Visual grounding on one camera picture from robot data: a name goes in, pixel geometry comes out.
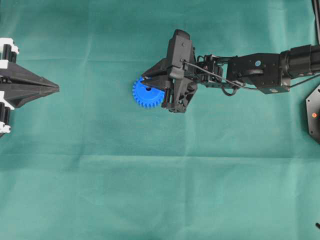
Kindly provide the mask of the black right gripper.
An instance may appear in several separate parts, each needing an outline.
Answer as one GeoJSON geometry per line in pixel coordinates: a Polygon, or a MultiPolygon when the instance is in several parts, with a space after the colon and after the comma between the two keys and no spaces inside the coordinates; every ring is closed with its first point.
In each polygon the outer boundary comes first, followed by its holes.
{"type": "MultiPolygon", "coordinates": [[[[194,47],[190,61],[185,63],[196,63],[194,47]]],[[[195,68],[187,65],[188,71],[183,79],[171,79],[168,77],[168,69],[171,66],[172,60],[170,58],[161,59],[141,75],[144,78],[143,84],[164,91],[162,108],[172,113],[185,113],[198,89],[195,82],[195,68]]]]}

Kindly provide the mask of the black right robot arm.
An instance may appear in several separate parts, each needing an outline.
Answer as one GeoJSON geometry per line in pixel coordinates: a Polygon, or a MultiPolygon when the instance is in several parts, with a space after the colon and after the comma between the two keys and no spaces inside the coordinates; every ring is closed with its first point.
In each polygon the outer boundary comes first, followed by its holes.
{"type": "Polygon", "coordinates": [[[185,113],[198,85],[221,89],[233,96],[239,89],[264,94],[287,93],[292,79],[314,79],[320,73],[319,45],[304,45],[281,53],[254,53],[245,56],[215,55],[181,58],[177,66],[162,59],[142,74],[141,83],[164,92],[161,107],[185,113]]]}

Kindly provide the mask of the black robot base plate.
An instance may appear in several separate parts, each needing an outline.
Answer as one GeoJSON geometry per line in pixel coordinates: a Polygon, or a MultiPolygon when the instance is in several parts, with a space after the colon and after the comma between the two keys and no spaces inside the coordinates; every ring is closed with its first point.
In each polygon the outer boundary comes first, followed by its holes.
{"type": "Polygon", "coordinates": [[[318,85],[306,98],[306,115],[309,135],[320,143],[320,86],[318,85]]]}

